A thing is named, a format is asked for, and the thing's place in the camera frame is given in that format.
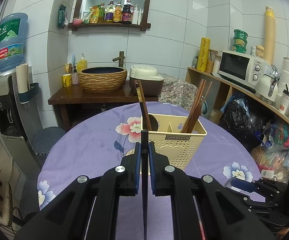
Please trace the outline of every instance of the cream plastic basket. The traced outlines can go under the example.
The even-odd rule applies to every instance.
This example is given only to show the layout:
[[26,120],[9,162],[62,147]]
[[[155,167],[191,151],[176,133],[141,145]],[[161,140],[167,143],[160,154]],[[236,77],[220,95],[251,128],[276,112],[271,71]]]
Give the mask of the cream plastic basket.
[[149,131],[149,141],[154,141],[156,152],[166,155],[170,165],[184,170],[207,135],[205,128],[198,120],[193,133],[180,133],[187,120],[186,116],[152,115],[157,119],[159,128],[157,132]]

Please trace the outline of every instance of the water bottle jug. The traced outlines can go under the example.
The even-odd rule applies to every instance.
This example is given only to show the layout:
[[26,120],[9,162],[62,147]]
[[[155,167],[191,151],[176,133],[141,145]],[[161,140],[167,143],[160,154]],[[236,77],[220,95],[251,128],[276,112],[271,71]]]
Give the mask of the water bottle jug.
[[13,13],[0,21],[0,72],[15,68],[23,61],[27,20],[25,13]]

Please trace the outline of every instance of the pink flower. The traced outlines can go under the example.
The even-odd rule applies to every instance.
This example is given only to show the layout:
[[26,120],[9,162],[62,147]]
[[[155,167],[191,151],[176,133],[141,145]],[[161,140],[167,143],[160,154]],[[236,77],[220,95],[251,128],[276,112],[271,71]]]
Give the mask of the pink flower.
[[121,135],[129,135],[128,140],[131,143],[141,141],[141,118],[129,117],[127,123],[120,123],[116,127],[116,132]]

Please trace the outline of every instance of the wooden mirror frame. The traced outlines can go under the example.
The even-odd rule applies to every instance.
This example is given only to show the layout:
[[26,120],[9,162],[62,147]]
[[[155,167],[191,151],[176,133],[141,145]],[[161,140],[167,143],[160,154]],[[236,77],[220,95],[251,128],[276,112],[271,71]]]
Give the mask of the wooden mirror frame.
[[[147,28],[151,27],[151,24],[147,23],[148,13],[149,13],[149,4],[150,4],[150,0],[144,0],[143,14],[142,14],[142,20],[141,20],[140,25],[126,24],[126,23],[89,23],[89,24],[73,25],[73,23],[69,23],[68,27],[71,28],[72,31],[76,31],[77,28],[97,27],[97,26],[129,27],[129,28],[137,28],[137,29],[140,29],[141,31],[146,31]],[[73,13],[74,19],[79,17],[81,5],[82,5],[82,0],[77,0],[74,13]]]

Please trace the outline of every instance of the stack of green containers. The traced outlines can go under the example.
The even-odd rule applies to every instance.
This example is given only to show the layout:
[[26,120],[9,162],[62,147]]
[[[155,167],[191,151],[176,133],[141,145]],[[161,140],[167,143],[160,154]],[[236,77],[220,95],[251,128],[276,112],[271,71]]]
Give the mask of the stack of green containers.
[[234,30],[234,44],[232,50],[240,53],[246,53],[248,34],[241,30]]

